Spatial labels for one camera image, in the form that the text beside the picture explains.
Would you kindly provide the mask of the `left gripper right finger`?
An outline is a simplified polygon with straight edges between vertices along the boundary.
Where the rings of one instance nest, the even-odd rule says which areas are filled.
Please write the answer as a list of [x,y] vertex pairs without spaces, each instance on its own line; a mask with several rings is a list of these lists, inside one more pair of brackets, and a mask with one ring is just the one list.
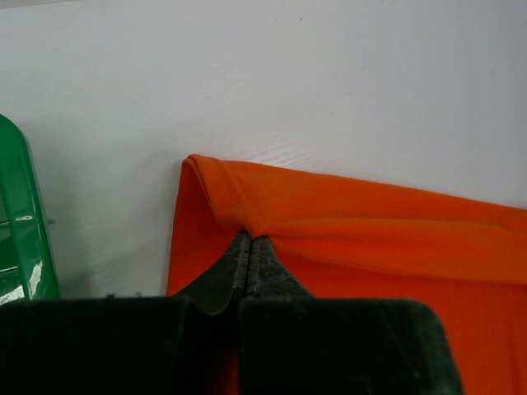
[[255,297],[311,297],[312,294],[282,265],[269,237],[252,241],[246,295]]

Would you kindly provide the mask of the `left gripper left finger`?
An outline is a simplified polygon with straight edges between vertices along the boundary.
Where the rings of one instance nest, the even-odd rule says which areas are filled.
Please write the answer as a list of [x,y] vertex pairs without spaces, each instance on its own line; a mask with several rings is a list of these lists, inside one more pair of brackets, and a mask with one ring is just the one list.
[[224,254],[209,269],[175,295],[187,298],[207,316],[222,314],[246,291],[250,252],[249,234],[238,233]]

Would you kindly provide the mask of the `orange t shirt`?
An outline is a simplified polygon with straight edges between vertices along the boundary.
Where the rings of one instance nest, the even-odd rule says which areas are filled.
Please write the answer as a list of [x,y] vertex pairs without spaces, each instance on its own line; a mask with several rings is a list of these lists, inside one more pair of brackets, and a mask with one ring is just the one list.
[[191,155],[181,165],[166,292],[235,234],[267,236],[319,297],[419,300],[467,394],[526,391],[526,212],[440,193]]

